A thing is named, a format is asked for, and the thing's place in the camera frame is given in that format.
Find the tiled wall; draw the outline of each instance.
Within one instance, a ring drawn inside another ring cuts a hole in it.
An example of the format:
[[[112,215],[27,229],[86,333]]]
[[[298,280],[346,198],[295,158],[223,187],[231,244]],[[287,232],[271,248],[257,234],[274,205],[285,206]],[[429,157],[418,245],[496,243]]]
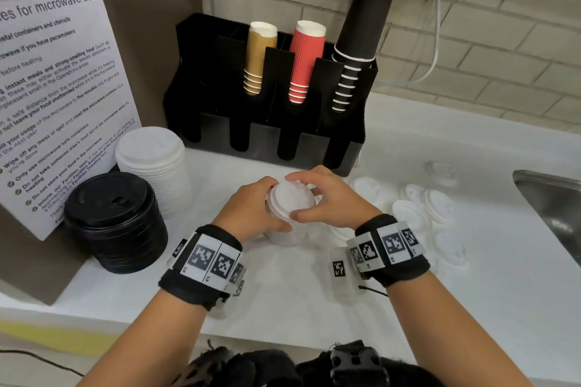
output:
[[[335,41],[350,0],[203,0],[204,12],[292,32],[325,24]],[[443,0],[438,66],[389,95],[581,133],[581,0]],[[378,48],[380,81],[422,75],[432,59],[434,0],[394,0]]]

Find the black cable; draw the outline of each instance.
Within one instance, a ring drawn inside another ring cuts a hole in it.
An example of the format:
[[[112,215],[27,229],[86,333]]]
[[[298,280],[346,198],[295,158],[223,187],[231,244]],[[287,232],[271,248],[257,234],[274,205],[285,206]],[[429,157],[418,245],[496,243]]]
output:
[[[387,298],[389,298],[389,296],[385,292],[377,291],[376,289],[371,289],[371,288],[368,288],[367,286],[358,286],[358,288],[365,289],[366,291],[375,292],[376,294],[383,295],[383,296],[386,296]]]
[[[54,363],[53,361],[47,360],[46,358],[43,358],[43,357],[37,355],[36,353],[28,352],[26,350],[2,350],[2,349],[0,349],[0,353],[17,353],[20,355],[32,356],[32,358],[36,358],[37,360],[42,361],[43,363],[50,364],[51,366],[54,366],[57,369],[66,370],[67,372],[72,372],[75,375],[80,376],[81,378],[84,377],[84,375],[81,372],[77,372],[75,369],[71,369],[69,367],[65,367],[65,366],[62,366],[60,364]]]

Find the red paper cup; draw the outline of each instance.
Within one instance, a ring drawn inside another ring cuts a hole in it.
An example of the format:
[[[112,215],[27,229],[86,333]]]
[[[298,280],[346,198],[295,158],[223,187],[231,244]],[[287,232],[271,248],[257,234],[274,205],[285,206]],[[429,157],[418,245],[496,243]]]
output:
[[[326,27],[316,22],[299,20],[296,24],[290,43],[294,66],[289,90],[289,99],[295,104],[302,103],[306,98],[307,89],[302,86],[309,85],[315,60],[323,56],[326,32]]]

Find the right hand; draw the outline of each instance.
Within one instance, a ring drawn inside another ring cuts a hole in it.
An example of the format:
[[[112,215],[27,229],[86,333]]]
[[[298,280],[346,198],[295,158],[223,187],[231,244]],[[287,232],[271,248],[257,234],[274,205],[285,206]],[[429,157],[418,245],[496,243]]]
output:
[[[319,165],[310,171],[288,174],[287,181],[313,184],[313,194],[322,195],[321,202],[312,208],[295,210],[290,218],[300,222],[324,222],[338,228],[358,229],[365,222],[382,212],[363,199],[359,194],[328,168]]]

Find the stack of black lids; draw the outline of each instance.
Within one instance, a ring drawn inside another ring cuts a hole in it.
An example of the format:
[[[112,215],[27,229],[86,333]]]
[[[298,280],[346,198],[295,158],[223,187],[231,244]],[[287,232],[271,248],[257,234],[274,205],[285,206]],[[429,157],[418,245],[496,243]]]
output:
[[[64,204],[65,226],[107,270],[141,271],[167,246],[155,193],[144,179],[112,171],[78,185]]]

